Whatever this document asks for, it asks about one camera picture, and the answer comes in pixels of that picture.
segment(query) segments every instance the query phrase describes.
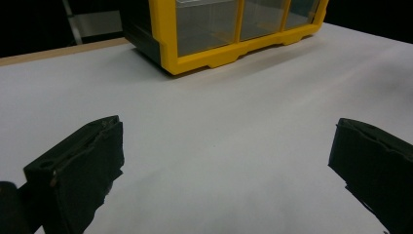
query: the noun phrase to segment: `dark background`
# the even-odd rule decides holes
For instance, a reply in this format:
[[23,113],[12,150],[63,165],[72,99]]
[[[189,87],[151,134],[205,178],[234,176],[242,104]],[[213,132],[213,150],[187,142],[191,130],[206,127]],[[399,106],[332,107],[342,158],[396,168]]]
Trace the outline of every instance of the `dark background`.
[[[119,9],[114,0],[69,0],[74,15]],[[413,43],[406,0],[330,0],[325,22]],[[13,0],[0,8],[0,58],[75,45],[60,0]]]

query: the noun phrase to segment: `yellow storage bin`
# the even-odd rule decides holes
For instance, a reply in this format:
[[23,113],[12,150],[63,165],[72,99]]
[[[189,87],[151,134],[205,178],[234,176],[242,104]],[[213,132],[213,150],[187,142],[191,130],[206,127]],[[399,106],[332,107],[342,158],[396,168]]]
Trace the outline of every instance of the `yellow storage bin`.
[[125,36],[171,74],[319,30],[328,0],[122,0]]

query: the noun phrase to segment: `black side panel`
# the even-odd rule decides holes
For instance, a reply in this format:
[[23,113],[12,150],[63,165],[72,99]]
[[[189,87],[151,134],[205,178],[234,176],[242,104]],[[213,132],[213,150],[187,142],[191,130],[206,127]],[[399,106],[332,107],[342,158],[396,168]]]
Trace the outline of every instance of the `black side panel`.
[[413,227],[413,146],[374,126],[340,119],[328,166],[392,234]]
[[125,37],[161,65],[160,45],[152,36],[149,0],[122,0],[120,14]]

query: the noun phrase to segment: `white tabletop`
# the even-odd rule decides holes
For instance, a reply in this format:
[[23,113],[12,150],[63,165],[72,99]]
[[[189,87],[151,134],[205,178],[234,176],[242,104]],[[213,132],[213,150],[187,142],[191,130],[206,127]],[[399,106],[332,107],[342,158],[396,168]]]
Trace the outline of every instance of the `white tabletop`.
[[412,99],[413,45],[330,24],[178,79],[131,44],[2,66],[0,179],[119,115],[124,174],[86,233],[382,234],[327,167],[335,124],[413,142]]

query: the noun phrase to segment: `yellow frame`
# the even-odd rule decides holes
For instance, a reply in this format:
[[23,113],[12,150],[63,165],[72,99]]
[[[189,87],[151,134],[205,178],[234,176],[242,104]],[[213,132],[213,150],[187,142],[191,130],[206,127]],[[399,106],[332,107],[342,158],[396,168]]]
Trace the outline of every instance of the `yellow frame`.
[[238,1],[239,12],[236,28],[236,38],[238,39],[236,39],[233,44],[179,58],[177,50],[175,0],[149,0],[152,35],[160,44],[161,66],[171,74],[179,74],[203,66],[214,68],[231,63],[237,60],[239,56],[260,48],[275,44],[289,45],[298,42],[304,36],[311,35],[321,28],[328,3],[328,0],[319,1],[313,23],[283,30],[291,3],[291,0],[286,0],[284,15],[282,17],[282,29],[280,32],[240,41],[244,0]]

